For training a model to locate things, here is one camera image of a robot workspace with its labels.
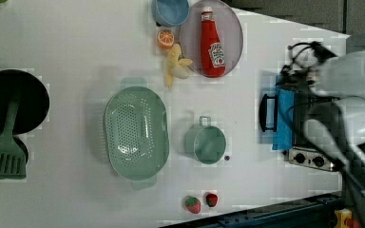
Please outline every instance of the spatula handle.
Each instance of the spatula handle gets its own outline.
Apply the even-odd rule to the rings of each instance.
[[[3,130],[4,136],[12,137],[18,108],[19,108],[19,92],[16,91],[14,97],[10,99],[8,105],[7,117],[5,119],[5,127]]]

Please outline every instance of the light blue bowl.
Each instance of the light blue bowl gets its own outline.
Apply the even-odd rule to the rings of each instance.
[[[188,18],[188,0],[153,0],[152,13],[162,26],[179,26]]]

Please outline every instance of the mug handle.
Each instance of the mug handle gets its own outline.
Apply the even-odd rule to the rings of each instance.
[[[203,124],[203,119],[206,119],[207,125]],[[201,126],[210,126],[211,119],[210,117],[201,116],[200,117],[200,125]]]

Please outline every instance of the red ketchup bottle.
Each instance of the red ketchup bottle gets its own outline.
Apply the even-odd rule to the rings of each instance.
[[[223,75],[226,70],[224,53],[211,7],[202,10],[201,58],[205,76],[218,78]]]

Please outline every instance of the red strawberry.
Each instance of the red strawberry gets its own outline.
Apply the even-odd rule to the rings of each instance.
[[[188,197],[185,200],[185,207],[192,214],[198,214],[201,211],[200,201],[193,197]]]
[[[206,195],[206,204],[208,204],[209,207],[214,207],[218,203],[218,196],[216,196],[213,193],[209,193]]]

